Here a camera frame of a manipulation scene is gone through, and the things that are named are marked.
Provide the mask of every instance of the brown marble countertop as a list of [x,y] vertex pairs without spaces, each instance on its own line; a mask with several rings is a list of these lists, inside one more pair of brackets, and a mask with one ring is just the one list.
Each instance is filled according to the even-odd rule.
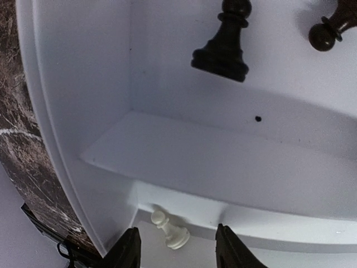
[[0,161],[40,222],[99,255],[67,200],[41,138],[23,73],[15,0],[0,2]]

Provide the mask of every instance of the pawn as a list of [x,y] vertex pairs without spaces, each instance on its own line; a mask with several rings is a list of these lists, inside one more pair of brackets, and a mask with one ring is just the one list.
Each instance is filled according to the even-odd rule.
[[166,246],[176,250],[182,247],[190,238],[190,233],[185,227],[174,226],[169,222],[169,218],[166,217],[164,212],[157,210],[151,215],[151,221],[157,226],[158,229],[162,229],[165,233]]
[[342,41],[342,33],[357,26],[357,1],[338,0],[335,13],[322,17],[322,23],[314,25],[308,33],[311,45],[318,51],[329,51],[336,40]]

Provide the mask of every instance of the white shelf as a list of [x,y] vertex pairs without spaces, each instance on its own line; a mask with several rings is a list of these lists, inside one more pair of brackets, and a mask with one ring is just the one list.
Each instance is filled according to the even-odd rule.
[[218,128],[130,112],[81,157],[215,200],[314,217],[357,215],[354,160]]

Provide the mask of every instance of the black cable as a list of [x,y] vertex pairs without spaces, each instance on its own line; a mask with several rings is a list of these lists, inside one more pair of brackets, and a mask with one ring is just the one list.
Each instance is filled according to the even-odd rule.
[[[61,251],[61,245],[63,245],[66,249],[67,249],[67,252],[68,252],[68,255],[67,254],[64,254],[62,251]],[[73,253],[72,253],[72,250],[71,248],[67,245],[67,243],[64,241],[64,242],[59,242],[57,244],[57,250],[58,250],[58,253],[63,257],[63,258],[66,258],[69,260],[69,266],[68,268],[75,268],[74,266],[74,261],[76,260],[73,256]]]

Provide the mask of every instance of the chess piece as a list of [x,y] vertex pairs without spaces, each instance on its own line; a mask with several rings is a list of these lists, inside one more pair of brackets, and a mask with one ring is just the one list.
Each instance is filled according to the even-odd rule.
[[357,26],[357,1],[338,0],[338,6],[331,18],[322,17],[323,24],[314,25],[308,34],[311,45],[318,51],[329,51],[341,34]]
[[166,246],[176,250],[182,247],[190,238],[190,233],[184,227],[174,226],[169,222],[169,218],[166,217],[164,212],[157,210],[151,215],[151,221],[157,226],[158,229],[162,229],[165,233]]
[[193,53],[191,66],[209,73],[243,82],[248,66],[243,62],[240,31],[248,27],[246,18],[252,11],[249,0],[223,0],[222,22],[217,34],[202,49]]

